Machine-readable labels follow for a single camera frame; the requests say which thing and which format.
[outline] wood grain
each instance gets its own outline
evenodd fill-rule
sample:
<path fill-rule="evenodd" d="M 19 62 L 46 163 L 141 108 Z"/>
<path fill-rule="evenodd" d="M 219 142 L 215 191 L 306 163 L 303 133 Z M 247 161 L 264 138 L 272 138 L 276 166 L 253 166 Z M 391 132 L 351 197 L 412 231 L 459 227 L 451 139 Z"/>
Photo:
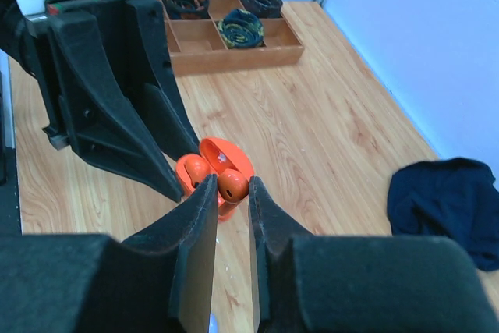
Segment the wood grain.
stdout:
<path fill-rule="evenodd" d="M 200 137 L 236 142 L 273 198 L 316 234 L 388 234 L 386 196 L 402 166 L 436 158 L 315 3 L 284 12 L 306 46 L 299 64 L 179 79 Z M 37 83 L 12 64 L 25 233 L 107 232 L 124 239 L 174 204 L 55 151 Z M 247 202 L 218 226 L 212 310 L 221 332 L 253 331 Z M 482 275 L 499 306 L 499 274 Z"/>

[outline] wooden compartment organizer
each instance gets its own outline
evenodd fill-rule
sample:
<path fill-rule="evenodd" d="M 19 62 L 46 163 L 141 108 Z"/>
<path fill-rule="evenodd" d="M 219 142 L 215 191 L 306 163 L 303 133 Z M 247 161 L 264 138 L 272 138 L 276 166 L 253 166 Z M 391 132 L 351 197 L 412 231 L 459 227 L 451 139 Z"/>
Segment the wooden compartment organizer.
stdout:
<path fill-rule="evenodd" d="M 263 46 L 227 48 L 216 22 L 236 8 L 244 9 L 240 0 L 210 0 L 210 19 L 173 20 L 163 6 L 168 50 L 176 76 L 284 66 L 299 61 L 304 47 L 284 14 L 280 19 L 261 19 Z"/>

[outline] dark blue cloth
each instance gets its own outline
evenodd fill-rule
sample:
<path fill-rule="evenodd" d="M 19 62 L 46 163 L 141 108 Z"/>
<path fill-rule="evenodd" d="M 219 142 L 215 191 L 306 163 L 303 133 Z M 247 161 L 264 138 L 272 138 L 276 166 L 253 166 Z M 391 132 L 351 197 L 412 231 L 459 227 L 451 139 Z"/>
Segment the dark blue cloth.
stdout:
<path fill-rule="evenodd" d="M 483 271 L 499 269 L 499 192 L 479 161 L 421 161 L 396 172 L 388 190 L 391 232 L 446 236 Z"/>
<path fill-rule="evenodd" d="M 210 0 L 162 0 L 170 19 L 209 19 Z"/>
<path fill-rule="evenodd" d="M 261 19 L 281 17 L 282 0 L 241 0 L 246 11 Z"/>
<path fill-rule="evenodd" d="M 233 9 L 217 23 L 217 28 L 228 48 L 254 48 L 264 42 L 261 21 L 244 9 Z"/>

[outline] orange earbud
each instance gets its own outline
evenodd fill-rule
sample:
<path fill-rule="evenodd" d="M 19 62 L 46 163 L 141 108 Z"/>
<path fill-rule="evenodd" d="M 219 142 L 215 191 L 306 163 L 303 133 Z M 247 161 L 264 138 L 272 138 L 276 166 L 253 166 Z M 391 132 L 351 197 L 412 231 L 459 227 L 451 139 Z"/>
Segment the orange earbud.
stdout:
<path fill-rule="evenodd" d="M 200 154 L 185 154 L 177 161 L 175 174 L 187 197 L 208 175 L 217 175 L 218 220 L 226 221 L 249 194 L 254 170 L 251 161 L 235 144 L 208 137 L 200 141 Z"/>
<path fill-rule="evenodd" d="M 250 191 L 250 183 L 235 169 L 225 169 L 218 176 L 218 192 L 226 202 L 230 204 L 239 203 Z"/>
<path fill-rule="evenodd" d="M 184 163 L 184 168 L 190 177 L 191 183 L 194 188 L 203 182 L 203 180 L 210 174 L 210 165 L 208 162 L 199 155 L 190 155 Z"/>

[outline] blue wall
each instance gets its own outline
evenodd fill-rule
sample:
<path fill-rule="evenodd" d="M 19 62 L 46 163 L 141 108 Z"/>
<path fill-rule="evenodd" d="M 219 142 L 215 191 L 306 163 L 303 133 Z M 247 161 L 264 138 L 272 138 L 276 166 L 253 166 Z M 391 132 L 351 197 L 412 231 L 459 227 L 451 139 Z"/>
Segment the blue wall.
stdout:
<path fill-rule="evenodd" d="M 499 177 L 499 0 L 327 0 L 326 11 L 443 158 Z"/>

